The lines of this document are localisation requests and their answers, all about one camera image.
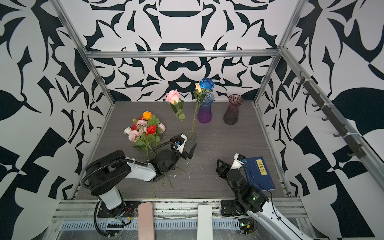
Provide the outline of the clear glass vase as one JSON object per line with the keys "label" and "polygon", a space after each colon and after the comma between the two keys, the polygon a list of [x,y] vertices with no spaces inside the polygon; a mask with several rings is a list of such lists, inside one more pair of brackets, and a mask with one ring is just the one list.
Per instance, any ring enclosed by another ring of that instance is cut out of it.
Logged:
{"label": "clear glass vase", "polygon": [[192,147],[197,143],[197,134],[195,132],[192,132],[192,131],[187,131],[187,133],[185,134],[186,137],[188,138],[186,143],[185,143],[185,147],[184,147],[184,150],[189,153],[190,150],[192,149]]}

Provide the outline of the pink rose stem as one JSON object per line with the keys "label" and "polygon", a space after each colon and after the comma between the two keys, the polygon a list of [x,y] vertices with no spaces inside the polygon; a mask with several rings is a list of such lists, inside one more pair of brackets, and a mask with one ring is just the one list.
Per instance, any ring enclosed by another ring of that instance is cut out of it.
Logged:
{"label": "pink rose stem", "polygon": [[175,113],[178,120],[183,123],[184,134],[187,136],[189,132],[187,131],[184,120],[186,115],[184,113],[184,100],[181,98],[178,90],[172,90],[166,94],[166,101],[170,104],[173,112]]}

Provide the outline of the cream peach rose stem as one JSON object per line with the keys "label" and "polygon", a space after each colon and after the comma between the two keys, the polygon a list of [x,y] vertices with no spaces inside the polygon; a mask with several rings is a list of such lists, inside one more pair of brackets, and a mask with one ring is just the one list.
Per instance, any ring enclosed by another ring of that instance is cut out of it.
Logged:
{"label": "cream peach rose stem", "polygon": [[195,84],[196,106],[195,106],[195,111],[194,111],[192,134],[195,133],[197,114],[198,114],[198,110],[199,110],[199,107],[200,107],[201,102],[202,102],[202,94],[203,94],[203,91],[202,91],[201,85],[199,83],[196,83]]}

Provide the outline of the blue rose stem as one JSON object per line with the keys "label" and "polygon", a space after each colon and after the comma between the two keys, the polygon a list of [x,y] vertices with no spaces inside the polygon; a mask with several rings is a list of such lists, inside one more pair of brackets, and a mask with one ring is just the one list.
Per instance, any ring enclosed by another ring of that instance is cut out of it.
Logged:
{"label": "blue rose stem", "polygon": [[215,83],[211,79],[208,79],[208,78],[203,78],[198,83],[201,85],[201,88],[203,91],[203,94],[202,94],[202,102],[203,102],[206,94],[211,93],[214,90]]}

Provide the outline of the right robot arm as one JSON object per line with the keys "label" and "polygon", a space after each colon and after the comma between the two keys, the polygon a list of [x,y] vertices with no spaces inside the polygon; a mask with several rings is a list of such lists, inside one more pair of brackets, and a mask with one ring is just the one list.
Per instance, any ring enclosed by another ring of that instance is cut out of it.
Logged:
{"label": "right robot arm", "polygon": [[278,240],[311,240],[275,208],[273,197],[268,198],[247,182],[241,173],[244,165],[244,160],[235,160],[232,165],[217,160],[216,172],[234,193],[236,211],[253,218]]}

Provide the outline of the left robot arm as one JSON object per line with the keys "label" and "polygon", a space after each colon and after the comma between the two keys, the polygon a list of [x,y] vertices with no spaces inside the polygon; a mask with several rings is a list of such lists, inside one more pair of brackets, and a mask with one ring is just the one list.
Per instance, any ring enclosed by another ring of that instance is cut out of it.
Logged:
{"label": "left robot arm", "polygon": [[[124,221],[127,204],[123,200],[117,184],[123,179],[138,179],[144,182],[157,182],[166,176],[166,173],[175,169],[176,163],[181,159],[192,159],[195,143],[189,152],[184,150],[185,143],[179,139],[168,141],[155,147],[152,152],[155,156],[143,163],[130,159],[121,150],[115,151],[86,167],[86,175],[82,178],[80,185],[90,190],[91,195],[97,197],[93,221],[99,235],[107,238],[115,237],[119,231],[115,229],[124,228],[131,224],[131,220]],[[121,224],[109,224],[111,231],[102,231],[97,223],[98,211],[104,207],[107,213],[118,219]]]}

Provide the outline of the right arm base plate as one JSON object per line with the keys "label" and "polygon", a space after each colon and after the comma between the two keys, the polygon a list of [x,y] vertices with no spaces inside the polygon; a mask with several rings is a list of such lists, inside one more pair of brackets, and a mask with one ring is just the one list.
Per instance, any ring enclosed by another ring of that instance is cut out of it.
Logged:
{"label": "right arm base plate", "polygon": [[245,214],[244,207],[237,200],[221,200],[221,215],[224,217],[241,216]]}

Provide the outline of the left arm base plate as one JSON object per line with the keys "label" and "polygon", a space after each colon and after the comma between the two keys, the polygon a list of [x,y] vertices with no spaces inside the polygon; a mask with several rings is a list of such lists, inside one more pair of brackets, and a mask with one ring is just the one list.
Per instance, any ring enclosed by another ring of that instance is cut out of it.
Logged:
{"label": "left arm base plate", "polygon": [[121,218],[134,217],[137,214],[137,208],[141,201],[124,201],[121,205],[113,210],[109,210],[104,202],[98,207],[98,218],[114,218],[120,216]]}

